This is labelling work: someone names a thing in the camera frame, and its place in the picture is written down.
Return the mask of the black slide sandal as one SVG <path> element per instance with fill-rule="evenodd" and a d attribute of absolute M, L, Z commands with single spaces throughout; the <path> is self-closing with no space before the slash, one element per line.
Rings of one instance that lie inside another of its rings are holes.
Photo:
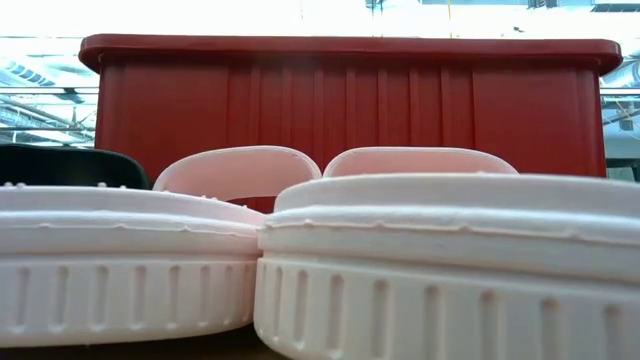
<path fill-rule="evenodd" d="M 100 149 L 0 144 L 0 184 L 30 186 L 125 186 L 151 188 L 143 167 L 120 153 Z"/>

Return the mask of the pale pink slide sandal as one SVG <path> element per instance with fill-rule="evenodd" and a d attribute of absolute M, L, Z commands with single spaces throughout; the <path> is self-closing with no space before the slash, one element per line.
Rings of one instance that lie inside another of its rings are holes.
<path fill-rule="evenodd" d="M 254 327 L 294 360 L 640 360 L 640 184 L 369 147 L 281 192 Z"/>
<path fill-rule="evenodd" d="M 0 348 L 250 324 L 265 215 L 246 201 L 320 175 L 300 151 L 245 146 L 183 158 L 148 190 L 0 184 Z"/>

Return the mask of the red plastic bin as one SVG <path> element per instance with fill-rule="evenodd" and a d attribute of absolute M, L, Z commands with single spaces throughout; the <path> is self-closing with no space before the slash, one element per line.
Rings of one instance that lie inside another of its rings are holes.
<path fill-rule="evenodd" d="M 603 39 L 98 34 L 96 145 L 159 192 L 267 210 L 320 176 L 606 173 Z"/>

